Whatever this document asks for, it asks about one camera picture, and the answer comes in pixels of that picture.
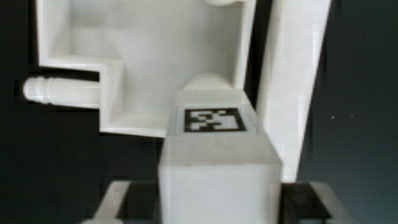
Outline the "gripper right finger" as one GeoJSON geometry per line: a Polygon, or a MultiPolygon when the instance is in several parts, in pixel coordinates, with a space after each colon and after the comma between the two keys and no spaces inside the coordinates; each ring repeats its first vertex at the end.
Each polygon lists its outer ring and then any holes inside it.
{"type": "Polygon", "coordinates": [[[278,224],[353,224],[353,217],[324,183],[283,183],[278,224]]]}

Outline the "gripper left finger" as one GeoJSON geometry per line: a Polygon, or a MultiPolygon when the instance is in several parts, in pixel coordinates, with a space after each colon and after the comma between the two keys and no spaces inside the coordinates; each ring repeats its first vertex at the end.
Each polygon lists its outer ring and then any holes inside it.
{"type": "Polygon", "coordinates": [[[77,224],[157,224],[157,186],[154,182],[113,181],[93,216],[77,224]]]}

